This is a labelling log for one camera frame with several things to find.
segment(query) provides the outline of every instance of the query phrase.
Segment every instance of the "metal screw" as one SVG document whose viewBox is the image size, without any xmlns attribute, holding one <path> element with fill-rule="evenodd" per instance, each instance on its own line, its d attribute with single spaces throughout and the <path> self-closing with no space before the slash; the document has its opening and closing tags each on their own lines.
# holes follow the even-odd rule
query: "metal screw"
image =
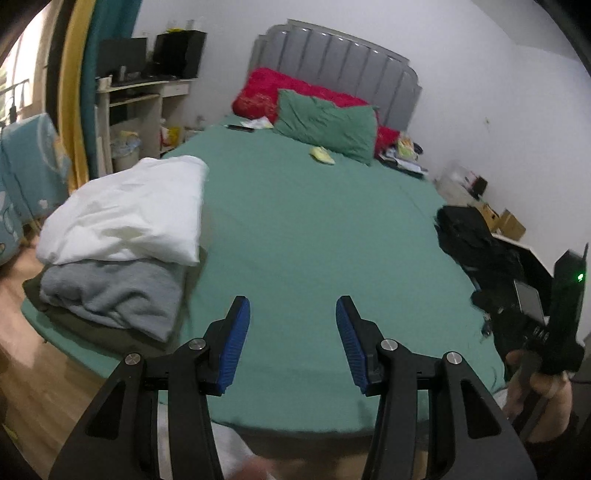
<svg viewBox="0 0 591 480">
<path fill-rule="evenodd" d="M 398 348 L 398 342 L 396 340 L 392 340 L 390 338 L 385 338 L 380 342 L 380 347 L 384 350 L 388 350 L 389 352 L 393 352 Z"/>
<path fill-rule="evenodd" d="M 449 352 L 445 358 L 447 359 L 448 362 L 450 362 L 453 365 L 458 365 L 462 363 L 462 356 L 459 353 L 456 352 Z"/>
<path fill-rule="evenodd" d="M 207 344 L 205 343 L 205 340 L 203 340 L 202 338 L 194 338 L 189 342 L 189 348 L 191 350 L 203 350 L 205 348 L 205 345 Z"/>
<path fill-rule="evenodd" d="M 125 357 L 125 363 L 128 365 L 137 365 L 141 359 L 139 353 L 130 353 Z"/>
</svg>

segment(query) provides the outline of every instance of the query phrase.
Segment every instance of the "gray headboard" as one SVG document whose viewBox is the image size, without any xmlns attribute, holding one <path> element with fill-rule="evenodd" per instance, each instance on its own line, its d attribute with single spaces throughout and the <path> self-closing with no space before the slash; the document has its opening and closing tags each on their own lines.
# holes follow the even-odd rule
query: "gray headboard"
<svg viewBox="0 0 591 480">
<path fill-rule="evenodd" d="M 379 123 L 406 130 L 422 88 L 408 59 L 345 33 L 296 20 L 255 42 L 250 73 L 268 67 L 378 107 Z"/>
</svg>

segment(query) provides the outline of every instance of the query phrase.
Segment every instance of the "blue gripper pad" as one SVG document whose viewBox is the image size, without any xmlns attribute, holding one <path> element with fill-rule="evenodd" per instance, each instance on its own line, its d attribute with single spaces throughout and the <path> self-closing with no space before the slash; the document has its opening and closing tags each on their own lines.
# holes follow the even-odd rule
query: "blue gripper pad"
<svg viewBox="0 0 591 480">
<path fill-rule="evenodd" d="M 339 299 L 336 303 L 336 324 L 339 328 L 340 340 L 345 349 L 353 382 L 359 387 L 361 393 L 365 394 L 367 393 L 369 384 L 365 354 L 363 353 L 349 315 L 345 310 L 342 299 Z"/>
<path fill-rule="evenodd" d="M 217 376 L 217 387 L 223 394 L 228 386 L 234 381 L 234 373 L 238 366 L 238 360 L 242 353 L 244 340 L 248 326 L 251 322 L 251 304 L 246 297 L 242 297 L 242 304 L 232 325 L 232 330 L 228 335 L 226 345 L 224 345 L 220 356 L 219 375 Z"/>
</svg>

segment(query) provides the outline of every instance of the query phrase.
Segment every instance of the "cardboard box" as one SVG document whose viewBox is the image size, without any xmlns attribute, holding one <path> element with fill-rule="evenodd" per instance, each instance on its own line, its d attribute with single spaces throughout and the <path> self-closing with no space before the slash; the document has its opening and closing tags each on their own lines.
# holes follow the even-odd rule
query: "cardboard box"
<svg viewBox="0 0 591 480">
<path fill-rule="evenodd" d="M 525 234 L 525 227 L 509 210 L 505 210 L 497 223 L 491 229 L 498 231 L 501 235 L 518 242 Z"/>
<path fill-rule="evenodd" d="M 494 228 L 494 226 L 499 221 L 499 215 L 491 208 L 488 203 L 478 202 L 474 205 L 480 214 L 483 216 L 486 225 L 490 231 Z"/>
</svg>

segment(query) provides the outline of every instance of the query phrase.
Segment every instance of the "black bag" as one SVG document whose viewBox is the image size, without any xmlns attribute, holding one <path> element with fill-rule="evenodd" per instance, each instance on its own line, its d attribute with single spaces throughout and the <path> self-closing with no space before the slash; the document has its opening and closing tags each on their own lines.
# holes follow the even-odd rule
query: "black bag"
<svg viewBox="0 0 591 480">
<path fill-rule="evenodd" d="M 492 236 L 476 208 L 445 206 L 436 218 L 439 246 L 462 267 L 524 279 L 519 257 Z"/>
</svg>

